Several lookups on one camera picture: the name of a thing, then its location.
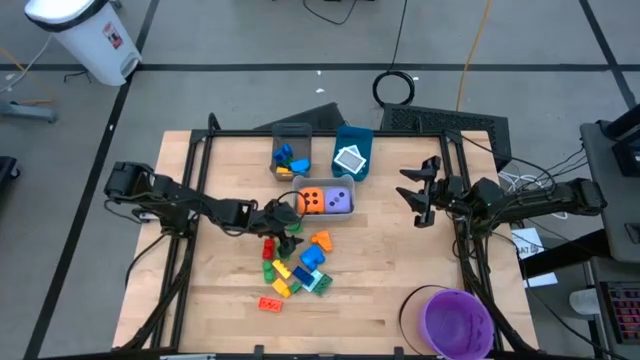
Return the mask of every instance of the blue block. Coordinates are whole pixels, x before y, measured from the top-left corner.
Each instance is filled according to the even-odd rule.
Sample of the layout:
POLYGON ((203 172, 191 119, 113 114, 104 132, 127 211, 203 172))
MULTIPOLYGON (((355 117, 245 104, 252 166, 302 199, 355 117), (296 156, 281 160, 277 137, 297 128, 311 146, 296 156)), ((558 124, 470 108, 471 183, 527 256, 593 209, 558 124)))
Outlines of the blue block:
POLYGON ((303 284, 309 286, 313 282, 313 276, 308 272, 304 271, 300 266, 296 266, 295 270, 293 270, 293 276, 297 277, 298 280, 302 281, 303 284))
POLYGON ((291 168, 294 174, 304 174, 311 168, 311 163, 309 159, 300 159, 289 164, 289 168, 291 168))
POLYGON ((288 158, 293 156, 293 149, 289 144, 284 144, 281 148, 273 153, 273 160, 276 164, 284 163, 288 158))
POLYGON ((324 263, 322 249, 318 245, 312 245, 300 255, 302 263, 311 271, 315 271, 318 265, 324 263))

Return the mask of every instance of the wooden tabletop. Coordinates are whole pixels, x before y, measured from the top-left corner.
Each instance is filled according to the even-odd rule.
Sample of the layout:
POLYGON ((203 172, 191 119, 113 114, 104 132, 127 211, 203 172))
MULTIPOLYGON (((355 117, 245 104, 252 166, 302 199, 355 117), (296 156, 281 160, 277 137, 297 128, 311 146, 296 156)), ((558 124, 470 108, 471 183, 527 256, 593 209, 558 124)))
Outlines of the wooden tabletop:
MULTIPOLYGON (((157 173, 180 181, 189 135, 165 133, 157 173)), ((464 135, 490 146, 485 132, 464 135)), ((275 181, 268 170, 271 142, 268 137, 215 138, 205 193, 216 198, 256 199, 263 206, 291 190, 291 183, 275 181)), ((331 177, 334 144, 334 138, 313 138, 312 177, 331 177)), ((497 181, 490 153, 468 142, 464 149, 472 182, 481 177, 497 181)), ((440 155, 435 138, 376 137, 369 176, 356 185, 353 217, 346 222, 304 223, 301 237, 307 241, 299 245, 296 254, 309 246, 311 234, 325 229, 331 233, 334 250, 319 270, 330 275, 333 283, 323 297, 301 290, 282 299, 264 283, 263 240, 254 235, 231 238, 208 221, 201 221, 180 351, 248 353, 262 344, 268 353, 390 354, 395 346, 414 353, 399 329, 402 301, 425 284, 463 287, 459 263, 451 252, 451 220, 437 212, 434 226, 413 227, 414 214, 395 191, 396 186, 417 190, 420 185, 398 170, 419 168, 433 155, 440 155), (284 300, 282 312, 260 311, 260 296, 284 300)), ((507 225, 498 232, 511 237, 507 225)), ((158 234, 157 223, 143 225, 136 251, 144 249, 158 234)), ((525 341, 537 346, 515 248, 498 236, 489 243, 496 304, 525 341)), ((168 244, 166 241, 155 248, 134 268, 114 346, 129 340, 157 304, 168 244)), ((295 254, 287 263, 291 269, 298 264, 295 254)), ((433 291, 427 288, 417 293, 402 320, 409 342, 423 354, 433 351, 417 334, 417 313, 433 291)), ((167 324, 172 320, 173 308, 168 311, 167 324)))

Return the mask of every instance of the concrete floor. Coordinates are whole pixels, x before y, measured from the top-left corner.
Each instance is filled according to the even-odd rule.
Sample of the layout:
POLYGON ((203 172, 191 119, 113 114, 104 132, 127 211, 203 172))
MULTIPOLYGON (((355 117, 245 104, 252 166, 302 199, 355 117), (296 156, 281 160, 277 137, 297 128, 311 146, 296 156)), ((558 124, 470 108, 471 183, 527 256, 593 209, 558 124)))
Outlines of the concrete floor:
MULTIPOLYGON (((350 1, 309 2, 336 19, 350 6, 350 1)), ((83 192, 90 207, 40 356, 109 350, 124 293, 124 273, 138 234, 136 225, 102 209, 101 189, 114 161, 154 164, 164 131, 202 128, 211 111, 223 128, 253 128, 335 101, 352 125, 379 127, 383 112, 370 89, 380 71, 366 64, 391 60, 401 1, 360 1, 341 27, 313 17, 300 1, 123 3, 119 15, 133 39, 141 33, 145 16, 152 16, 143 59, 146 64, 168 64, 165 71, 137 72, 128 90, 96 81, 89 84, 85 77, 65 84, 63 75, 72 71, 58 71, 52 64, 77 62, 53 41, 33 74, 55 91, 53 108, 59 122, 0 119, 0 155, 18 158, 23 168, 20 180, 0 202, 3 359, 25 354, 83 192), (315 68, 300 70, 295 65, 283 65, 287 71, 251 66, 317 64, 322 70, 334 63, 359 64, 350 68, 360 70, 326 70, 318 75, 315 68), (209 71, 171 71, 180 70, 179 64, 247 66, 235 71, 216 66, 205 69, 209 71), (317 93, 318 88, 325 91, 317 93), (121 112, 113 110, 119 92, 121 96, 127 92, 121 112), (105 127, 116 119, 106 161, 96 169, 101 170, 96 191, 85 192, 105 127)), ((617 63, 640 64, 640 25, 635 21, 640 3, 590 0, 588 4, 617 63)), ((23 0, 0 4, 0 46, 28 62, 47 34, 24 18, 23 5, 23 0)), ((455 108, 460 72, 433 71, 430 66, 464 63, 483 6, 473 0, 409 0, 397 62, 429 64, 427 71, 410 71, 419 78, 413 105, 455 108)), ((613 65, 608 61, 579 1, 495 0, 474 62, 549 68, 472 71, 462 110, 508 117, 513 154, 550 166, 579 148, 581 123, 613 119, 627 109, 613 74, 631 67, 603 71, 581 66, 613 65), (555 66, 559 64, 575 66, 555 66)), ((0 70, 2 87, 5 76, 13 72, 7 59, 0 58, 0 70)), ((640 96, 640 73, 624 72, 623 79, 640 96)), ((382 97, 391 102, 403 99, 406 91, 393 79, 381 85, 382 97)), ((0 96, 19 101, 45 95, 27 79, 0 96)), ((533 171, 518 167, 523 173, 533 171)), ((508 169, 517 171, 513 165, 508 169)), ((573 176, 589 176, 588 169, 568 175, 573 176)), ((602 226, 596 218, 539 220, 569 238, 602 226)), ((554 308, 566 307, 567 289, 584 283, 581 268, 563 270, 558 276, 558 285, 535 290, 554 308)), ((530 302, 543 349, 565 355, 593 354, 535 301, 530 302)), ((572 317, 570 311, 564 315, 572 317)), ((584 320, 569 321, 588 334, 584 320)))

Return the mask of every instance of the purple bowl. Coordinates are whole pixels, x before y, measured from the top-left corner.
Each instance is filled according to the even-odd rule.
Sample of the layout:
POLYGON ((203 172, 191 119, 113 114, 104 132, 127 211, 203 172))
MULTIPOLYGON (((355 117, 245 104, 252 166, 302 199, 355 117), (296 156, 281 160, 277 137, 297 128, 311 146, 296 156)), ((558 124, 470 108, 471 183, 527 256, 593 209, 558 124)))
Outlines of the purple bowl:
POLYGON ((478 360, 491 350, 493 321, 471 294, 454 289, 438 291, 424 305, 418 332, 427 345, 452 360, 478 360))

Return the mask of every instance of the orange die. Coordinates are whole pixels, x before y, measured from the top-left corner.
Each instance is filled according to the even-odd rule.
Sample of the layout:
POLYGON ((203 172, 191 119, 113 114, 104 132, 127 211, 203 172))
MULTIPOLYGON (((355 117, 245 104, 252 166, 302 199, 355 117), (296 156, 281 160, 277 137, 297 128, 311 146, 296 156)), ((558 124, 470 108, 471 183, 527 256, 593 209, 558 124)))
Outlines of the orange die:
POLYGON ((307 214, 324 214, 324 192, 321 188, 303 188, 302 195, 298 195, 298 213, 304 213, 305 203, 307 214))

